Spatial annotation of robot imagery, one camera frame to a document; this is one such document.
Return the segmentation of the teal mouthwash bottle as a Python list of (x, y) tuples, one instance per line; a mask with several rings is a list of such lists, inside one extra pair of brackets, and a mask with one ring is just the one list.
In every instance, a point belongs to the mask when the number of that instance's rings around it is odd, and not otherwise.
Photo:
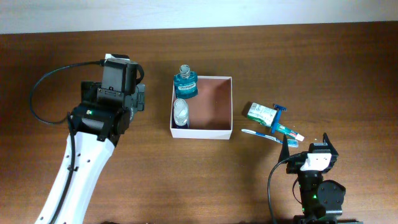
[(179, 73), (174, 76), (175, 96), (181, 99), (189, 99), (197, 96), (198, 75), (191, 71), (188, 65), (181, 65)]

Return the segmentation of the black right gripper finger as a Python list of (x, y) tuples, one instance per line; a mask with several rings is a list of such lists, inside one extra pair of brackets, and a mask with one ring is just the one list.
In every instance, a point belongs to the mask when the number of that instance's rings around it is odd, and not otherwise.
[(282, 162), (290, 157), (289, 145), (283, 143), (278, 162)]
[(337, 150), (334, 148), (331, 141), (329, 140), (327, 133), (323, 133), (323, 142), (326, 143), (326, 145), (328, 146), (328, 149), (330, 150), (332, 156), (339, 155)]

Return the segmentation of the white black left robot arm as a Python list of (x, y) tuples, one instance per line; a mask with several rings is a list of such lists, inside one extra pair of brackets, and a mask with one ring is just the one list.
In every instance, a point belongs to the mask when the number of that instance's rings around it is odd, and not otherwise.
[(141, 65), (106, 54), (101, 82), (81, 83), (81, 102), (64, 121), (69, 135), (63, 160), (37, 223), (82, 223), (101, 171), (137, 112), (144, 110)]

